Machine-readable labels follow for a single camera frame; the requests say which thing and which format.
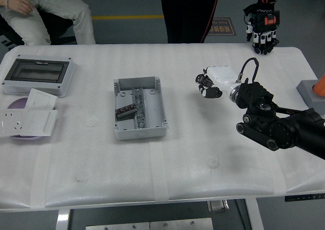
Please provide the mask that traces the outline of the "standing person's left gloved hand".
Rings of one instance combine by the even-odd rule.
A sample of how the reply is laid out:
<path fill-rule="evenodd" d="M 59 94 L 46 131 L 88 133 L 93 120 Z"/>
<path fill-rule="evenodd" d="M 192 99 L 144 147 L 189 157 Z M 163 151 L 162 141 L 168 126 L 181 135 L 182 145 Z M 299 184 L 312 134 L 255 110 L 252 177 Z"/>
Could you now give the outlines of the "standing person's left gloved hand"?
<path fill-rule="evenodd" d="M 276 30 L 280 24 L 280 12 L 274 9 L 274 5 L 274 2 L 258 2 L 243 10 L 247 24 L 246 40 L 252 43 L 257 54 L 267 55 L 279 43 Z"/>

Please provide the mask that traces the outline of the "seated person's hand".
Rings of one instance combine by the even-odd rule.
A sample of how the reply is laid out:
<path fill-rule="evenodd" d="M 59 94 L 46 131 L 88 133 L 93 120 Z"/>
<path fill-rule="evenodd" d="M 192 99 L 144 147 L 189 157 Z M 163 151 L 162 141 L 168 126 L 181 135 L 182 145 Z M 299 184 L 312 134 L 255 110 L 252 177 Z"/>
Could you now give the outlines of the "seated person's hand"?
<path fill-rule="evenodd" d="M 35 9 L 35 6 L 28 0 L 7 0 L 6 3 L 8 9 L 23 15 L 28 15 Z"/>

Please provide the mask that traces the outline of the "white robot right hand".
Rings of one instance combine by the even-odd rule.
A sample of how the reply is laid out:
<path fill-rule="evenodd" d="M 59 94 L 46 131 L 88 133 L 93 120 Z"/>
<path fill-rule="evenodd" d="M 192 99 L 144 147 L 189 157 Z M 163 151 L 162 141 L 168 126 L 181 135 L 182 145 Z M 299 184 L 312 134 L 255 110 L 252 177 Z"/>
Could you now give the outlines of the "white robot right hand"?
<path fill-rule="evenodd" d="M 231 67 L 213 66 L 203 69 L 203 73 L 197 75 L 196 83 L 199 91 L 205 98 L 219 98 L 227 95 L 232 102 L 236 102 L 241 78 Z"/>

